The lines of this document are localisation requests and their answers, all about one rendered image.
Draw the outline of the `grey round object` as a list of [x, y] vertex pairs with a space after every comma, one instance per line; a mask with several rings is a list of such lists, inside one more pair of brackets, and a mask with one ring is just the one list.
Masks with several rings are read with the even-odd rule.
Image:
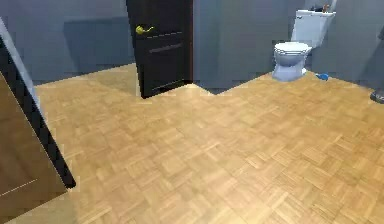
[[371, 93], [370, 99], [376, 103], [384, 104], [384, 90], [375, 90]]

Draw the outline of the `dark brown room door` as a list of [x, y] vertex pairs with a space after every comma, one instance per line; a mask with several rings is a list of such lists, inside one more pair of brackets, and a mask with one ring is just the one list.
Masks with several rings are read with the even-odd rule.
[[[192, 82], [193, 0], [125, 0], [142, 98]], [[142, 35], [137, 26], [153, 29]]]

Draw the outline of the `white toilet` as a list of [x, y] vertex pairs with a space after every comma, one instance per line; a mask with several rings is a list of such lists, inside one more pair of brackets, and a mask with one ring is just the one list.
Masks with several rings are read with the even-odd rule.
[[301, 78], [310, 52], [323, 43], [335, 12], [297, 10], [291, 39], [274, 45], [275, 67], [272, 77], [290, 82]]

